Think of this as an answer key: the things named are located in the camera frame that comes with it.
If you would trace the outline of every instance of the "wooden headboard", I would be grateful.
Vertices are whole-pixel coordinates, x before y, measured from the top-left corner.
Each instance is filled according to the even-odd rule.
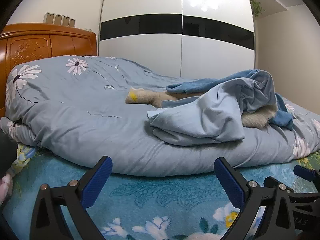
[[[97,56],[96,35],[45,23],[18,23],[4,28],[0,34],[0,117],[5,116],[5,86],[12,68],[61,55]]]

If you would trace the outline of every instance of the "black glass stripe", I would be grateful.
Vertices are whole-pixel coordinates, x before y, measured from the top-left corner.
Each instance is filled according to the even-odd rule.
[[[144,14],[102,22],[100,41],[137,34],[181,32],[181,14]]]
[[[254,50],[253,32],[225,22],[184,15],[182,34],[225,41]]]

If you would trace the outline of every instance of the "pink fabric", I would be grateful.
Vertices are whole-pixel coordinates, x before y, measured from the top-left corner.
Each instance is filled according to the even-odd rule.
[[[0,181],[0,206],[8,195],[12,194],[12,177],[7,173]]]

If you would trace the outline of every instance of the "silver bolt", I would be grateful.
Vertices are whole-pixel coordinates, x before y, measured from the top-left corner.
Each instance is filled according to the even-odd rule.
[[[249,181],[250,187],[257,187],[257,183],[254,180]]]
[[[71,187],[77,186],[77,184],[78,184],[78,181],[76,179],[73,179],[72,181],[69,182],[69,185]]]
[[[42,189],[42,190],[45,190],[45,189],[47,189],[48,188],[48,184],[42,184],[41,186],[40,186],[40,189]]]
[[[285,184],[279,184],[279,188],[280,188],[281,190],[285,190],[287,187],[285,186]]]

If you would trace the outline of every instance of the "blue gripper pad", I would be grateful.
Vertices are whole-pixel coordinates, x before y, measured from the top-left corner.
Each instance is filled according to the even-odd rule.
[[[300,165],[296,165],[293,168],[293,173],[299,176],[300,178],[303,178],[310,182],[316,180],[316,171],[310,170]]]
[[[214,172],[229,200],[235,208],[242,210],[245,205],[245,193],[220,159],[214,162]]]
[[[84,209],[93,206],[111,172],[112,160],[108,157],[82,190],[81,205]]]

